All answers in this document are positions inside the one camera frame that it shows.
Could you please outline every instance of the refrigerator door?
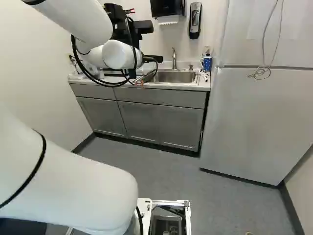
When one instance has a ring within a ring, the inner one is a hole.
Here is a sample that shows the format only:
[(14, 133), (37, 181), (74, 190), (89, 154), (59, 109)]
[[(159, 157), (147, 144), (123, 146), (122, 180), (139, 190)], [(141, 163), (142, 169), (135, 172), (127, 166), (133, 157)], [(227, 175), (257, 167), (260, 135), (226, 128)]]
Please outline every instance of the refrigerator door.
[(252, 71), (219, 69), (200, 167), (276, 186), (313, 143), (313, 71)]
[[(262, 36), (275, 0), (229, 0), (220, 65), (254, 66), (262, 63)], [(282, 0), (268, 24), (265, 58), (269, 65), (275, 51)], [(273, 66), (313, 68), (313, 1), (285, 0), (281, 39)]]

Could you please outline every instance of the white wall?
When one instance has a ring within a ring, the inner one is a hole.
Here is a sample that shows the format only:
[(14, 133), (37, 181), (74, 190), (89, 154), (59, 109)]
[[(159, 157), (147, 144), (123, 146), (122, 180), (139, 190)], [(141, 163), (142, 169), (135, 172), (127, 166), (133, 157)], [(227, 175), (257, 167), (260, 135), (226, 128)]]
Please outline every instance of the white wall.
[[(202, 2), (201, 34), (197, 40), (190, 40), (188, 36), (190, 3)], [(218, 7), (221, 0), (186, 0), (187, 15), (181, 17), (174, 25), (159, 26), (152, 18), (149, 0), (100, 0), (101, 3), (113, 2), (124, 9), (135, 8), (136, 13), (130, 16), (134, 20), (152, 20), (155, 31), (144, 34), (140, 41), (140, 49), (148, 55), (163, 55), (164, 60), (172, 60), (172, 47), (176, 48), (178, 60), (199, 60), (204, 46), (212, 46), (215, 40), (215, 25)]]
[(313, 234), (313, 146), (285, 182), (305, 234)]
[(21, 0), (0, 7), (0, 101), (68, 150), (90, 133), (70, 86), (70, 35)]

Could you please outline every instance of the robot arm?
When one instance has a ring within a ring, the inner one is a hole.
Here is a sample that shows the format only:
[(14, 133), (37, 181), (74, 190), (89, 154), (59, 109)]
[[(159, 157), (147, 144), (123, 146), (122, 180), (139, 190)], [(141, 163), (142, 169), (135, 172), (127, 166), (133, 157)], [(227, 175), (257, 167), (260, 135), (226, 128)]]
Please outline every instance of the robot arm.
[[(22, 0), (76, 38), (81, 57), (100, 68), (115, 70), (134, 67), (133, 48), (110, 40), (112, 23), (97, 0)], [(137, 65), (142, 54), (135, 49)]]
[[(133, 68), (133, 48), (109, 40), (112, 23), (97, 0), (23, 1), (74, 35), (82, 57), (99, 67)], [(141, 52), (136, 54), (140, 60)], [(0, 140), (0, 217), (67, 225), (91, 235), (122, 235), (135, 221), (137, 183), (129, 173), (59, 148), (1, 104)], [(40, 168), (19, 192), (42, 155)]]

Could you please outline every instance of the countertop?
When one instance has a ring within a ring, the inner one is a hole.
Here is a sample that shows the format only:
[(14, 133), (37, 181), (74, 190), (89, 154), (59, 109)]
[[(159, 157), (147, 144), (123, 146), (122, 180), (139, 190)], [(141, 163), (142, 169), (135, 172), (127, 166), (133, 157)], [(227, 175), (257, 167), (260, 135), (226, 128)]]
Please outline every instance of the countertop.
[[(145, 73), (149, 70), (140, 70), (138, 74)], [(124, 81), (124, 77), (104, 77), (101, 80), (106, 82), (119, 82)], [(98, 84), (92, 82), (84, 75), (78, 75), (76, 73), (70, 74), (68, 76), (68, 82), (72, 84), (87, 84), (87, 85), (95, 85), (99, 86)], [(132, 85), (131, 83), (126, 83), (122, 87), (132, 87), (132, 88), (149, 88), (149, 89), (166, 89), (166, 90), (185, 90), (185, 91), (210, 91), (211, 90), (211, 83), (210, 79), (208, 82), (205, 82), (204, 75), (199, 74), (199, 82), (198, 83), (144, 83), (138, 85)]]

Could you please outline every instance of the sink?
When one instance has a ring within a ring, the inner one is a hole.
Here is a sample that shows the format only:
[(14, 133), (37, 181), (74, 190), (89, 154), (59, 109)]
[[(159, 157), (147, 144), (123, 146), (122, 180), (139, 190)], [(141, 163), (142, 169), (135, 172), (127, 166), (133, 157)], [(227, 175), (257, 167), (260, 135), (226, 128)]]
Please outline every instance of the sink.
[(195, 71), (186, 70), (159, 70), (155, 77), (154, 72), (145, 76), (142, 80), (146, 83), (192, 83), (196, 80)]

